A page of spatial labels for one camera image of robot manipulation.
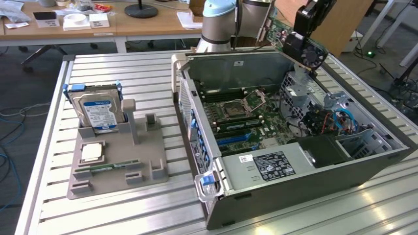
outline office chair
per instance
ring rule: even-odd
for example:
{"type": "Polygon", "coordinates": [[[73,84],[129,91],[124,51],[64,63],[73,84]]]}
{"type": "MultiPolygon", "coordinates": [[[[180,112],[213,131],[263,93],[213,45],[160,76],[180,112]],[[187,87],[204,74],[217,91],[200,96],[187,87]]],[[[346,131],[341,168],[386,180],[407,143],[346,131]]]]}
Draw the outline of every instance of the office chair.
{"type": "MultiPolygon", "coordinates": [[[[92,49],[97,49],[97,44],[90,43],[89,47],[92,49]]],[[[24,72],[33,72],[33,68],[26,66],[28,63],[30,63],[30,61],[33,61],[41,54],[44,54],[49,49],[54,49],[57,50],[62,55],[66,55],[66,52],[62,50],[62,48],[60,48],[58,45],[44,45],[25,60],[24,62],[21,62],[21,69],[24,70],[24,72]]],[[[26,52],[28,48],[26,47],[21,47],[18,46],[18,51],[21,52],[26,52]]]]}

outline aluminum table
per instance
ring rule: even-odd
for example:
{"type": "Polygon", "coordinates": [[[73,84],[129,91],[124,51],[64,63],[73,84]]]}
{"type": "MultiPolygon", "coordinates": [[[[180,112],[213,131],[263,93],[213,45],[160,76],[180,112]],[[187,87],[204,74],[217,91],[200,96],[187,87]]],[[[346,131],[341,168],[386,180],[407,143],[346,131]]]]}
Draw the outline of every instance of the aluminum table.
{"type": "MultiPolygon", "coordinates": [[[[217,230],[207,231],[171,99],[171,55],[185,51],[78,55],[62,61],[16,234],[277,235],[418,233],[418,154],[370,181],[217,230]],[[118,80],[124,98],[136,100],[135,116],[161,120],[168,182],[82,199],[65,198],[77,118],[61,95],[62,83],[118,80]]],[[[325,63],[418,142],[418,127],[332,57],[325,63]]],[[[339,86],[317,69],[317,80],[339,86]]]]}

